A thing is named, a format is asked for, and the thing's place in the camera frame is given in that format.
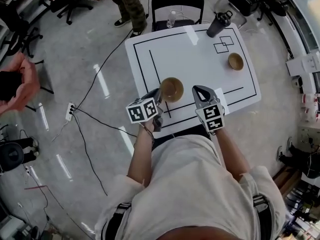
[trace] black water bottle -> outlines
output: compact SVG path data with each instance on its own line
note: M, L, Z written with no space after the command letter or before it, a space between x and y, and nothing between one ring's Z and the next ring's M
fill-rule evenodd
M231 11L219 12L215 15L213 22L210 27L206 31L206 34L214 38L217 34L219 34L222 30L228 27L231 24L231 17L233 13Z

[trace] backpack strap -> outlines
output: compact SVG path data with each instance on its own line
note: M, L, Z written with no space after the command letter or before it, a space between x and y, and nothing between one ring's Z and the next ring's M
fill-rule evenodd
M113 217L110 219L107 228L104 232L102 229L101 240L115 240L117 236L118 229L124 218L126 211L131 207L131 203L120 203L116 208Z
M271 240L272 215L268 200L262 194L255 195L253 197L253 207L259 217L261 240Z

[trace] white t-shirt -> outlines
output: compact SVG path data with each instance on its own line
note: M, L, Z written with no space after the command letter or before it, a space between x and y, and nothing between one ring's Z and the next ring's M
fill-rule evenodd
M285 222L285 204L267 169L254 167L237 182L222 166L210 140L200 135L177 137L152 152L148 187L124 175L115 177L95 225L96 240L101 240L102 228L117 206L130 202L131 211L116 239L156 240L176 228L208 226L258 240L259 217L253 206L257 192L269 200L275 238Z

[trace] wooden bowl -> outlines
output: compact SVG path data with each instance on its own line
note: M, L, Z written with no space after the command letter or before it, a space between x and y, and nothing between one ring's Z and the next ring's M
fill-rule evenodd
M230 53L228 57L228 62L230 67L236 71L242 70L244 68L244 60L238 53Z
M168 77L160 84L161 97L166 102L177 102L184 94L184 85L175 77Z

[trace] gray floor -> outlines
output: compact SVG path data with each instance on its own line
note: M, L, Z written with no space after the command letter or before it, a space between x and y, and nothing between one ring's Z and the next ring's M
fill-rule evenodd
M205 0L204 20L212 21L214 16L210 7L214 1ZM148 0L142 0L142 3L148 8ZM42 188L48 199L46 212L52 223L75 239L88 237L67 214L93 237L90 230L94 228L106 196L90 167L75 120L64 127L54 142L52 139L66 121L68 103L79 104L89 89L96 73L95 65L101 66L131 29L130 24L113 27L119 19L119 11L111 0L102 0L93 6L91 11L80 9L76 12L70 26L65 18L58 19L51 12L38 22L43 39L36 44L33 61L45 61L43 66L37 67L41 83L51 85L55 94L40 91L32 103L36 107L42 104L47 123L42 109L9 112L0 118L1 123L11 123L11 139L18 137L20 129L25 129L28 135L39 140L40 156L26 165L32 167L31 173L38 178L38 183L48 186L64 207L62 210L48 188ZM187 9L184 12L185 16L195 18ZM240 32L255 67L262 100L228 115L225 121L227 130L250 165L266 166L274 175L281 167L275 159L278 146L285 146L288 136L297 135L300 96L299 90L291 85L285 65L288 53L280 35L267 20L258 22L257 16L258 13L249 17ZM150 32L151 16L147 21L146 32ZM108 93L103 91L97 79L82 109L105 123L136 133L137 126L130 124L125 111L125 106L138 93L124 45L109 58L101 72ZM92 164L108 191L113 175L127 172L132 156L128 137L123 138L119 131L103 126L83 113L76 115ZM11 212L24 219L28 217L42 230L46 222L43 210L46 200L39 189L27 189L32 187L36 187L36 183L22 166L0 177L0 195Z

